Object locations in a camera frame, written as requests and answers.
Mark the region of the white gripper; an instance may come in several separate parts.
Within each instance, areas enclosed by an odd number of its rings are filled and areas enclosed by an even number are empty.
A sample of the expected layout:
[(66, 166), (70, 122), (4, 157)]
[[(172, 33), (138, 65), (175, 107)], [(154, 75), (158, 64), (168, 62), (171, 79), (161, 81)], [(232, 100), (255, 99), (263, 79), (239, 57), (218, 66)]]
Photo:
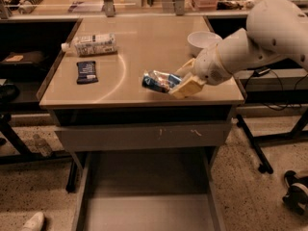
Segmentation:
[(211, 45), (204, 48), (196, 58), (191, 58), (175, 72), (175, 75), (184, 78), (182, 82), (168, 93), (177, 99), (190, 97), (202, 91), (205, 82), (211, 86), (217, 86), (228, 81), (232, 75), (224, 69), (219, 56), (218, 46)]

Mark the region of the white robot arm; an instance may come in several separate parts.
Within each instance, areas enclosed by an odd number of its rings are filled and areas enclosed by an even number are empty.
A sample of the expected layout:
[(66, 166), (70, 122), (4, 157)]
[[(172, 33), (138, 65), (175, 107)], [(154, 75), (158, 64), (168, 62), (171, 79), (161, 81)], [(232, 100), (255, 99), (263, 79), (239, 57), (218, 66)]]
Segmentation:
[(186, 98), (239, 71), (284, 59), (308, 70), (308, 17), (289, 0), (262, 0), (250, 10), (243, 28), (204, 48), (176, 71), (182, 81), (169, 94)]

